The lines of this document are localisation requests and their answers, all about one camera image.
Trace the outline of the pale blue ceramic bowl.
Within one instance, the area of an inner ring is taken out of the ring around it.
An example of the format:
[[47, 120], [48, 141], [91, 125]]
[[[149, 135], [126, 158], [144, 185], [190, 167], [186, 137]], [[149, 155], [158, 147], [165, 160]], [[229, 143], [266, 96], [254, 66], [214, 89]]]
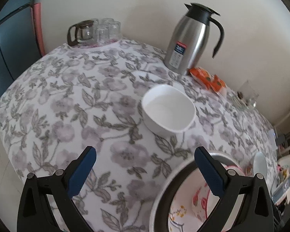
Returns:
[[263, 153], [258, 151], [253, 156], [252, 174], [256, 175], [257, 173], [260, 173], [266, 179], [267, 178], [267, 172], [268, 172], [268, 168], [267, 168], [266, 157], [264, 156]]

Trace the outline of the strawberry pattern red-rimmed bowl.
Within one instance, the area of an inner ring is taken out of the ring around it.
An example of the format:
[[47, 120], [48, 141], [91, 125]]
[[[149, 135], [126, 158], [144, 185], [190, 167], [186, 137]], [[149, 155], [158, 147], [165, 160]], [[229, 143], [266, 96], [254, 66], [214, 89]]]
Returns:
[[[243, 198], [243, 194], [237, 197], [235, 206], [231, 211], [231, 214], [223, 228], [223, 231], [231, 229], [231, 226], [234, 224], [236, 216], [241, 207]], [[219, 197], [212, 194], [208, 184], [205, 182], [205, 180], [203, 180], [192, 198], [192, 212], [201, 222], [204, 222], [206, 221], [218, 201]]]

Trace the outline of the white square bowl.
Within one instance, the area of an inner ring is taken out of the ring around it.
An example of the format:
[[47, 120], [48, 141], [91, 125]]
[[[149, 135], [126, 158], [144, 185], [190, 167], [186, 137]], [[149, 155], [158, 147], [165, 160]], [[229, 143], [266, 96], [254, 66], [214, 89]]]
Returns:
[[163, 138], [186, 132], [196, 117], [190, 98], [167, 84], [149, 89], [141, 100], [141, 108], [146, 127]]

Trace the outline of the smartphone on stand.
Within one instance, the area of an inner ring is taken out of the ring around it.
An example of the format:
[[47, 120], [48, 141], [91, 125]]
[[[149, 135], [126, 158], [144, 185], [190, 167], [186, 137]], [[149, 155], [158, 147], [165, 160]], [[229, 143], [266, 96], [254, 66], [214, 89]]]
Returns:
[[290, 203], [290, 174], [279, 185], [274, 183], [271, 189], [271, 199], [276, 206], [280, 205], [284, 200]]

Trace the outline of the clear glass mug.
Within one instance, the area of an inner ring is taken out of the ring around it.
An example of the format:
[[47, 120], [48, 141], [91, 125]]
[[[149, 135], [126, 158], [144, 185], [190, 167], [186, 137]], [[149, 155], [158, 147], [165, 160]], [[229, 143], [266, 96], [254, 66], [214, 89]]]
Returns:
[[258, 92], [252, 87], [249, 80], [237, 90], [237, 99], [241, 106], [254, 109], [257, 105]]

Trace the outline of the floral grey tablecloth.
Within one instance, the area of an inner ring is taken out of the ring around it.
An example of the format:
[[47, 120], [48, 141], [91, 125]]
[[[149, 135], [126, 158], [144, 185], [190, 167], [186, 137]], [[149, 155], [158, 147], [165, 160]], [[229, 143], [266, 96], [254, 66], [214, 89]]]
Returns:
[[[19, 178], [52, 175], [94, 147], [97, 161], [73, 200], [95, 231], [147, 231], [161, 186], [198, 146], [227, 153], [242, 168], [262, 152], [272, 186], [277, 156], [268, 120], [173, 73], [163, 56], [122, 39], [84, 52], [63, 44], [32, 64], [0, 98], [0, 137]], [[144, 125], [141, 99], [159, 84], [194, 103], [196, 118], [186, 132], [162, 138]]]

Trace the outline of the orange snack packet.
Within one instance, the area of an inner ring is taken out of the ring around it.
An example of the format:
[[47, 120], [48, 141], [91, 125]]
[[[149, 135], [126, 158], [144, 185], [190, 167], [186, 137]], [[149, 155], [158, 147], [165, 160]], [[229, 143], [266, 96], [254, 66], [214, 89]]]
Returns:
[[227, 86], [217, 75], [212, 76], [205, 69], [200, 67], [191, 68], [189, 73], [198, 84], [202, 85], [207, 90], [212, 90], [217, 95], [226, 97]]

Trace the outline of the stainless steel thermos jug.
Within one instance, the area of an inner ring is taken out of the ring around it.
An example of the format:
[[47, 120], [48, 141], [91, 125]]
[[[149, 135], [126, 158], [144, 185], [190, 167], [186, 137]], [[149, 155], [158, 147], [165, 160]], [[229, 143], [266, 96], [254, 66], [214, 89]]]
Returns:
[[212, 57], [218, 53], [225, 35], [220, 22], [212, 18], [213, 14], [219, 16], [218, 12], [199, 3], [185, 6], [188, 11], [177, 23], [164, 58], [165, 66], [179, 75], [188, 75], [189, 70], [197, 66], [208, 42], [210, 23], [220, 31]]

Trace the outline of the clear drinking glass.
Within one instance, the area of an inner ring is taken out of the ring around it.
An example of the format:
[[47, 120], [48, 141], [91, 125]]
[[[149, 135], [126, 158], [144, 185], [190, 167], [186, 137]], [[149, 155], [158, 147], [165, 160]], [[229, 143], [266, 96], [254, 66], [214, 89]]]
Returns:
[[105, 24], [109, 31], [109, 39], [118, 41], [121, 38], [121, 23], [112, 18], [104, 18], [102, 23]]
[[109, 42], [109, 29], [107, 25], [101, 24], [96, 27], [96, 42], [99, 46], [106, 45]]

